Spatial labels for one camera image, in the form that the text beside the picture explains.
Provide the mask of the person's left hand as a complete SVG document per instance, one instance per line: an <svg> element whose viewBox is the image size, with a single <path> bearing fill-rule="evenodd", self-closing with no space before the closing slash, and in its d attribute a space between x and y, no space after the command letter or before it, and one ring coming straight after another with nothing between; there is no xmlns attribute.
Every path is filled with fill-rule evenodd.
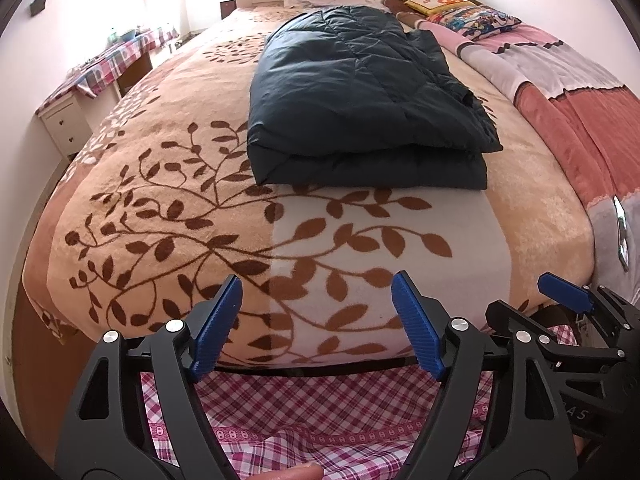
<svg viewBox="0 0 640 480"><path fill-rule="evenodd" d="M290 468L265 471L248 477L247 480L322 480L323 468L314 463L296 465Z"/></svg>

